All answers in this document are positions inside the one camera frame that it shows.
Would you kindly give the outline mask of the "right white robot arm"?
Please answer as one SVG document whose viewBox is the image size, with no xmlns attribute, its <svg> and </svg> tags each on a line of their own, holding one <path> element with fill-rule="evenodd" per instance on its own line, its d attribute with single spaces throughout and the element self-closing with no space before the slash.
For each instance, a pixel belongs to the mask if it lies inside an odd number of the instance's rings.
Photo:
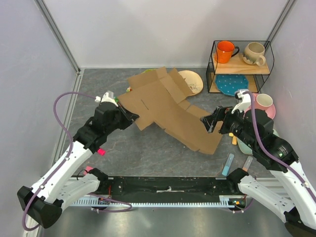
<svg viewBox="0 0 316 237">
<path fill-rule="evenodd" d="M 314 237 L 316 191 L 309 184 L 292 146 L 273 134 L 274 122 L 266 112 L 254 109 L 244 113 L 232 107 L 219 106 L 200 120 L 209 133 L 221 121 L 220 134 L 232 133 L 249 146 L 253 157 L 279 180 L 292 203 L 287 204 L 283 197 L 260 186 L 241 168 L 228 176 L 227 191 L 234 195 L 242 192 L 260 202 L 282 220 L 292 236 Z"/>
</svg>

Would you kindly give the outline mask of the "brown cardboard box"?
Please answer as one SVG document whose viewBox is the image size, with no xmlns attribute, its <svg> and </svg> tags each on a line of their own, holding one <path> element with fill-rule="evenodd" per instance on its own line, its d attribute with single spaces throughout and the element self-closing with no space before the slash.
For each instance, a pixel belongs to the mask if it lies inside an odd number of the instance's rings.
<svg viewBox="0 0 316 237">
<path fill-rule="evenodd" d="M 120 95 L 118 100 L 139 116 L 135 123 L 140 130 L 156 123 L 192 151 L 215 153 L 222 138 L 218 132 L 222 123 L 217 123 L 212 133 L 207 132 L 200 118 L 210 113 L 187 100 L 191 90 L 176 69 L 168 72 L 161 67 L 132 76 L 128 83 L 132 91 Z"/>
</svg>

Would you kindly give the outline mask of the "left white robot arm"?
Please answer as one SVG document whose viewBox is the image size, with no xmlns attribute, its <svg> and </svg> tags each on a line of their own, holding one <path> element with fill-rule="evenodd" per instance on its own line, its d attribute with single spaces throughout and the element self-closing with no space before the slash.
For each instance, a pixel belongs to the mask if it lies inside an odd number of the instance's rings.
<svg viewBox="0 0 316 237">
<path fill-rule="evenodd" d="M 128 111 L 121 104 L 101 102 L 75 136 L 65 153 L 49 171 L 30 188 L 22 186 L 18 199 L 23 215 L 29 215 L 38 225 L 47 229 L 73 202 L 86 194 L 104 194 L 108 190 L 108 175 L 94 168 L 69 187 L 64 185 L 74 172 L 94 153 L 104 155 L 101 146 L 115 130 L 131 126 L 139 116 Z"/>
</svg>

